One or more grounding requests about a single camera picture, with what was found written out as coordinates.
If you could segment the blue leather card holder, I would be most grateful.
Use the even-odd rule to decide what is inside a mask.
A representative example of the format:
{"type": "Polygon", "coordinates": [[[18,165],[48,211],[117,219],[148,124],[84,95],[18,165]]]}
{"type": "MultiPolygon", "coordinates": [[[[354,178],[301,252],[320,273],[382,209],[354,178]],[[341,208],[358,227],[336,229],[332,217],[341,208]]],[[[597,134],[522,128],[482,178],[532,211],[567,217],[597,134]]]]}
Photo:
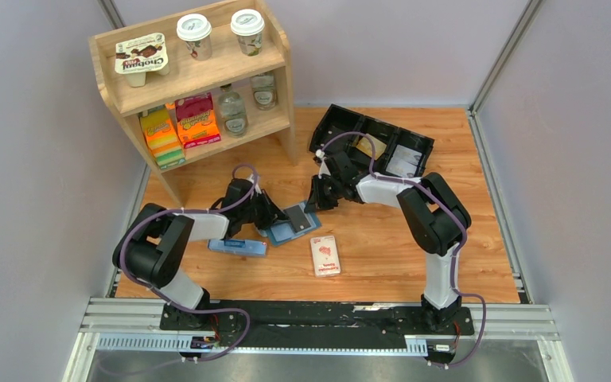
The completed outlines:
{"type": "MultiPolygon", "coordinates": [[[[297,205],[300,205],[304,211],[306,201],[301,201],[297,205]]],[[[274,224],[267,230],[258,230],[260,236],[267,238],[271,245],[274,247],[283,245],[287,242],[302,237],[312,231],[315,231],[321,227],[321,222],[315,213],[306,213],[308,220],[311,223],[311,227],[305,231],[295,234],[290,226],[289,221],[281,224],[274,224]]]]}

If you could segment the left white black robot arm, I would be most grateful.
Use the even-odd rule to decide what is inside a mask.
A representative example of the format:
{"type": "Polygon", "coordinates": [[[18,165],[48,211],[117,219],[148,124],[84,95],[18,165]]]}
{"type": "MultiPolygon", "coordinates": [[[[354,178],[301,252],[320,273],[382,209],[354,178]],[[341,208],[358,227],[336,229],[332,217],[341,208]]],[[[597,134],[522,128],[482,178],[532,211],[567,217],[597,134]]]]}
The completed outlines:
{"type": "Polygon", "coordinates": [[[234,178],[210,209],[175,210],[146,204],[115,247],[112,263],[130,280],[181,309],[190,329],[203,329],[212,317],[203,302],[208,292],[182,270],[191,241],[229,240],[245,224],[266,231],[289,217],[256,182],[234,178]]]}

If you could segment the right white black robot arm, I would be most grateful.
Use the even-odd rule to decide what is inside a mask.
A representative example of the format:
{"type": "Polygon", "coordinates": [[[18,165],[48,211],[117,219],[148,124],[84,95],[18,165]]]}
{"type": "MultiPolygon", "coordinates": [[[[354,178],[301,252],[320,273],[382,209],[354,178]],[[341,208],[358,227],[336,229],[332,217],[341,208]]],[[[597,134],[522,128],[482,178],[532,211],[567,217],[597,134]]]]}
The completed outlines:
{"type": "Polygon", "coordinates": [[[334,209],[340,199],[400,209],[414,241],[426,253],[426,288],[422,294],[423,325],[442,333],[453,324],[451,308],[460,306],[457,253],[472,220],[438,173],[400,178],[361,171],[344,152],[316,151],[319,173],[311,179],[306,212],[334,209]]]}

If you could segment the dark grey card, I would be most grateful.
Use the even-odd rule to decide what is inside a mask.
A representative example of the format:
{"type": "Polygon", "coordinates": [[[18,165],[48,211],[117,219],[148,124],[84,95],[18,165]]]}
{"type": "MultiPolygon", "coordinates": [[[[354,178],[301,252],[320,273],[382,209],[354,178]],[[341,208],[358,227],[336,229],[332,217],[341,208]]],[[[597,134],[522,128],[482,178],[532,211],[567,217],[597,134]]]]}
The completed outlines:
{"type": "Polygon", "coordinates": [[[284,210],[289,219],[290,226],[295,234],[305,231],[311,227],[308,216],[300,205],[294,205],[284,210]]]}

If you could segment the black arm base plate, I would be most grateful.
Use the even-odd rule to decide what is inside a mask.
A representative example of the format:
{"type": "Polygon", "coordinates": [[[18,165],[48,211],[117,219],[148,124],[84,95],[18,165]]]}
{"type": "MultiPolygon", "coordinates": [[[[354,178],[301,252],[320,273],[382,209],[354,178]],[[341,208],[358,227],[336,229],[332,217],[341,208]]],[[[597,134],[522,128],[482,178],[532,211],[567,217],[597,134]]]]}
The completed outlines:
{"type": "Polygon", "coordinates": [[[469,309],[435,324],[421,306],[371,303],[218,300],[211,315],[164,306],[160,329],[210,330],[222,345],[284,349],[400,349],[407,335],[475,333],[469,309]]]}

